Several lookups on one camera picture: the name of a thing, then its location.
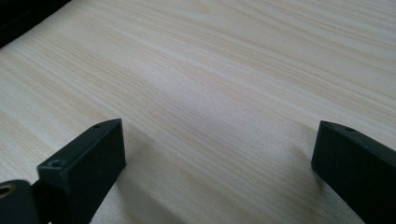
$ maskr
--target wooden surface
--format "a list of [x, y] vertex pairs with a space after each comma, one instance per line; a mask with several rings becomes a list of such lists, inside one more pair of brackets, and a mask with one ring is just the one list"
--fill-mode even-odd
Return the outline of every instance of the wooden surface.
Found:
[[396, 148], [396, 2], [73, 0], [0, 49], [0, 181], [122, 118], [92, 223], [361, 223], [319, 121]]

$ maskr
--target wood grain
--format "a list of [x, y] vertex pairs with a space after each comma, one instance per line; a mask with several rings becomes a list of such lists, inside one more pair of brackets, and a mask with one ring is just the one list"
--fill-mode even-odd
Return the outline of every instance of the wood grain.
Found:
[[396, 2], [74, 0], [0, 49], [0, 181], [122, 118], [92, 223], [361, 223], [320, 120], [396, 148]]

